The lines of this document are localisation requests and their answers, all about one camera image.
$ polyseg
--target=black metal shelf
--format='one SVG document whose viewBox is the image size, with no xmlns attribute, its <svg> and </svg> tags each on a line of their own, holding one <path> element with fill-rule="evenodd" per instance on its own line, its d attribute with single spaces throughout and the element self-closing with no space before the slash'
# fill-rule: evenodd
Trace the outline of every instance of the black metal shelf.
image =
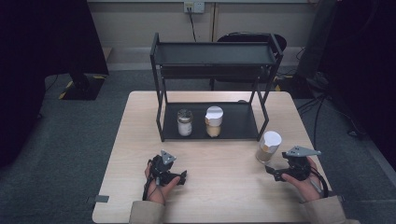
<svg viewBox="0 0 396 224">
<path fill-rule="evenodd" d="M 155 34 L 150 60 L 158 97 L 157 126 L 161 140 L 165 139 L 250 139 L 259 141 L 269 121 L 265 101 L 275 78 L 283 52 L 273 35 L 269 42 L 261 43 L 174 43 L 160 42 Z M 259 78 L 269 72 L 264 95 L 259 90 Z M 168 102 L 165 80 L 171 78 L 249 77 L 255 80 L 248 102 Z M 258 94 L 265 121 L 260 131 L 256 125 L 251 103 Z M 165 100 L 163 125 L 160 118 Z M 205 113 L 212 106 L 220 106 L 223 122 L 220 135 L 212 138 L 206 134 Z M 187 108 L 194 115 L 192 133 L 181 136 L 177 130 L 177 111 Z"/>
</svg>

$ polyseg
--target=sleeve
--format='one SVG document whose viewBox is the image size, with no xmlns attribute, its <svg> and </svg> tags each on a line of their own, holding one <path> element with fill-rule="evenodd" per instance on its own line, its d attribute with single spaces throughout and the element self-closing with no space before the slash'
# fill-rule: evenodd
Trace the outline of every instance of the sleeve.
<svg viewBox="0 0 396 224">
<path fill-rule="evenodd" d="M 348 220 L 344 213 L 338 197 L 319 199 L 312 202 L 304 203 L 308 219 L 311 223 L 330 224 L 346 223 L 358 224 L 357 220 Z"/>
<path fill-rule="evenodd" d="M 130 224 L 162 224 L 165 206 L 149 201 L 136 201 L 132 204 Z"/>
</svg>

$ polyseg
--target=upper shelf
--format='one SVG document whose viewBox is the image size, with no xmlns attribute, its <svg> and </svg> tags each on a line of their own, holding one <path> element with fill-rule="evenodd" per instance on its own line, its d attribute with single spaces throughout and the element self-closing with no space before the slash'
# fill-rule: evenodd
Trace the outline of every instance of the upper shelf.
<svg viewBox="0 0 396 224">
<path fill-rule="evenodd" d="M 156 64 L 275 65 L 268 43 L 158 43 Z"/>
</svg>

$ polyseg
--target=person's arm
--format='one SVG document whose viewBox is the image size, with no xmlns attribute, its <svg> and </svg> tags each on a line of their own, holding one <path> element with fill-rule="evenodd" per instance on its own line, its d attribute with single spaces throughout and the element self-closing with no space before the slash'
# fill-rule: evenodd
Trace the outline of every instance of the person's arm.
<svg viewBox="0 0 396 224">
<path fill-rule="evenodd" d="M 314 169 L 317 165 L 311 158 L 308 161 Z M 304 207 L 311 223 L 359 223 L 356 220 L 348 220 L 338 197 L 320 198 L 320 194 L 315 186 L 320 186 L 320 181 L 316 175 L 311 174 L 306 180 L 299 181 L 290 175 L 283 174 L 282 178 L 291 183 L 300 191 L 304 199 Z"/>
<path fill-rule="evenodd" d="M 146 168 L 145 175 L 149 177 L 149 168 Z M 148 198 L 146 201 L 136 201 L 132 204 L 130 224 L 161 224 L 163 223 L 163 213 L 165 202 L 169 192 L 177 185 L 180 177 L 175 177 L 166 186 L 157 186 L 155 180 L 149 183 Z"/>
</svg>

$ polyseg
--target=electrical outlet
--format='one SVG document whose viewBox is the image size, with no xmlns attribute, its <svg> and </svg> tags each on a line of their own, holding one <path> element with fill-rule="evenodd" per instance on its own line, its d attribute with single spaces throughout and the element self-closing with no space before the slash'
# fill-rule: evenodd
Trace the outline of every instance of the electrical outlet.
<svg viewBox="0 0 396 224">
<path fill-rule="evenodd" d="M 205 12 L 205 2 L 194 2 L 194 13 Z"/>
<path fill-rule="evenodd" d="M 188 8 L 191 9 L 191 12 L 194 12 L 194 3 L 193 2 L 184 2 L 184 12 L 188 13 L 189 12 Z"/>
</svg>

